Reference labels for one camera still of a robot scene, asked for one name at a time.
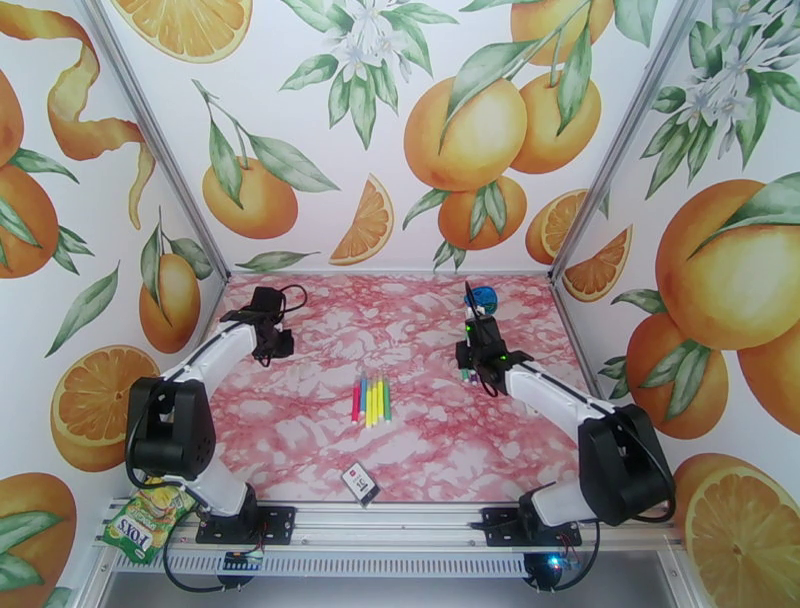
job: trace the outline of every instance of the metal frame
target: metal frame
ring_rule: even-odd
[[[175,197],[178,199],[178,203],[186,214],[189,223],[197,232],[197,237],[203,250],[208,255],[212,267],[220,275],[223,283],[227,282],[228,277],[230,277],[230,270],[225,265],[225,260],[214,238],[211,236],[208,225],[198,211],[198,206],[195,204],[191,190],[183,178],[183,173],[175,160],[175,156],[172,154],[172,149],[167,143],[167,139],[161,131],[150,104],[144,95],[144,91],[136,78],[133,67],[111,27],[108,15],[103,7],[104,4],[108,6],[108,3],[101,0],[76,0],[76,4],[86,17],[92,38],[97,42],[102,54],[108,58],[108,63],[114,70],[117,81],[130,102],[131,110],[142,136],[155,156],[156,161],[163,167],[167,175],[167,181],[172,186]]]
[[[564,243],[553,261],[551,279],[554,285],[558,284],[564,274],[567,261],[575,252],[581,237],[589,227],[592,216],[611,187],[611,181],[620,165],[620,161],[630,148],[634,134],[641,128],[646,114],[650,111],[650,106],[658,92],[664,73],[670,67],[678,46],[689,35],[692,18],[697,14],[703,1],[679,0],[673,10],[669,25],[667,25],[664,34],[661,36],[650,62],[644,68],[644,78],[633,96],[631,105],[622,119],[614,140],[611,142],[608,154],[603,159],[600,170],[595,175],[591,186],[589,186],[586,200],[578,210],[578,215],[575,217],[575,221],[572,223]]]

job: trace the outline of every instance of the table surface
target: table surface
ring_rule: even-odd
[[[243,359],[214,394],[223,462],[264,500],[353,500],[340,476],[355,461],[381,487],[379,501],[516,500],[574,478],[576,447],[560,429],[461,379],[465,279],[497,291],[510,350],[585,388],[541,276],[238,275],[220,314],[248,304],[258,285],[299,283],[309,298],[284,321],[295,354],[267,369]],[[362,372],[390,379],[391,422],[352,424]]]

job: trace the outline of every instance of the yellow marker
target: yellow marker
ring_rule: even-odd
[[[365,416],[367,428],[372,426],[372,382],[367,379],[367,415]]]
[[[378,391],[378,418],[383,420],[383,376],[378,378],[376,390]]]

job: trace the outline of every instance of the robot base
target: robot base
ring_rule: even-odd
[[[258,506],[253,487],[247,485],[247,495],[238,515],[212,515],[201,520],[195,541],[214,545],[288,545],[292,542],[294,507]]]

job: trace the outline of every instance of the marker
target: marker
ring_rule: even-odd
[[[392,405],[389,401],[389,379],[383,383],[383,415],[387,422],[392,420]]]
[[[386,407],[383,401],[383,376],[378,377],[378,419],[383,420],[383,410]]]
[[[358,424],[358,413],[361,411],[361,381],[356,380],[353,384],[353,412],[350,421]]]
[[[372,384],[367,380],[367,428],[372,426]]]
[[[367,417],[367,375],[361,374],[361,412]]]

